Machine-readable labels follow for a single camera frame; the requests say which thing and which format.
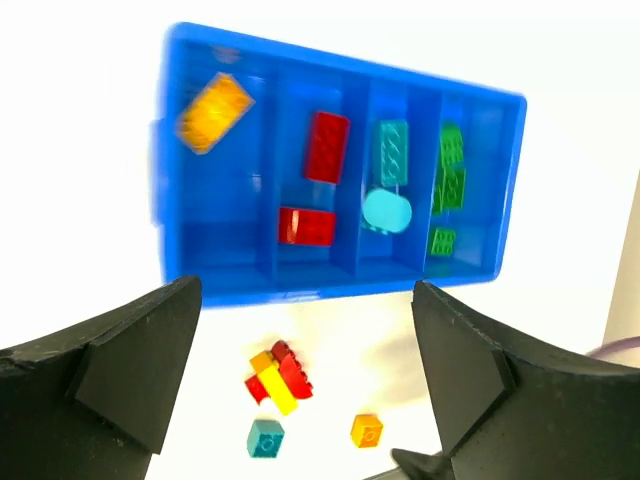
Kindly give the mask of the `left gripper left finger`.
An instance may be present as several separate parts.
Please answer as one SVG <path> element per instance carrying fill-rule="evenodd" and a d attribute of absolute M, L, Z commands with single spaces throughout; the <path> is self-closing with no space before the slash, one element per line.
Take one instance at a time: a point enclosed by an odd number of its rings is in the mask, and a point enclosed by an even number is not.
<path fill-rule="evenodd" d="M 143 479 L 160 454 L 202 284 L 181 277 L 1 352 L 4 479 Z"/>

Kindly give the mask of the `teal rounded lego brick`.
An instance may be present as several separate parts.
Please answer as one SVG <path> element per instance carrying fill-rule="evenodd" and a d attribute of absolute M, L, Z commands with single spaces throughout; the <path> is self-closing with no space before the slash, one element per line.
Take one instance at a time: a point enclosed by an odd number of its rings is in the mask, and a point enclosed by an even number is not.
<path fill-rule="evenodd" d="M 404 232 L 412 219 L 412 207 L 407 198 L 384 188 L 367 192 L 362 204 L 361 225 L 381 234 Z"/>

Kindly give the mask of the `red tall lego brick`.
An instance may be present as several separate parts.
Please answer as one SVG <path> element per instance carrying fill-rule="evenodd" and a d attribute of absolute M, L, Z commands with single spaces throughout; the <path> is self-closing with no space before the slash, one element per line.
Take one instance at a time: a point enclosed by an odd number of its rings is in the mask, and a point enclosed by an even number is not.
<path fill-rule="evenodd" d="M 281 207 L 278 241 L 288 245 L 329 247 L 334 242 L 336 219 L 329 211 Z"/>

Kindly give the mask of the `green square lego brick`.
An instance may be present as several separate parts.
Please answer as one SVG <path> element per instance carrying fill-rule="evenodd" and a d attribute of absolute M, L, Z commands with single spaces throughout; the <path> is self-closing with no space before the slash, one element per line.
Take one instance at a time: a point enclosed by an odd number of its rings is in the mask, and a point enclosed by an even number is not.
<path fill-rule="evenodd" d="M 435 227 L 430 232 L 428 254 L 434 257 L 450 257 L 453 254 L 456 232 L 453 229 Z"/>

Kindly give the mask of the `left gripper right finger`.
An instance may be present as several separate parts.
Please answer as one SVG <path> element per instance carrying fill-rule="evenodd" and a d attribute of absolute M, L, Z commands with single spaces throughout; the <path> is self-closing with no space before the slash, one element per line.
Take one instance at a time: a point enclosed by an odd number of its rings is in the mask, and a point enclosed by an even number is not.
<path fill-rule="evenodd" d="M 414 479 L 635 479 L 639 372 L 572 353 L 419 282 L 416 338 L 439 433 Z"/>

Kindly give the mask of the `green lego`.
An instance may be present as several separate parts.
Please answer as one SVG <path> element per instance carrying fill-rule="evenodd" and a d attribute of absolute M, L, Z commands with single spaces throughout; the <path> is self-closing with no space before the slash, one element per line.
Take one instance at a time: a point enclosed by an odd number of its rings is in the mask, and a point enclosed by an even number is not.
<path fill-rule="evenodd" d="M 464 204 L 466 170 L 440 168 L 436 174 L 432 212 L 461 209 Z"/>

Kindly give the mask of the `teal long lego brick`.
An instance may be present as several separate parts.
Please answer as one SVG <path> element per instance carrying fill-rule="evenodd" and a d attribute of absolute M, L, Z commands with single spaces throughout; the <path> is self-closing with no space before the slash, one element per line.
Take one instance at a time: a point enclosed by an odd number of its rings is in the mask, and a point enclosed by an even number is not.
<path fill-rule="evenodd" d="M 374 126 L 372 179 L 385 188 L 408 184 L 409 127 L 404 119 L 382 120 Z"/>

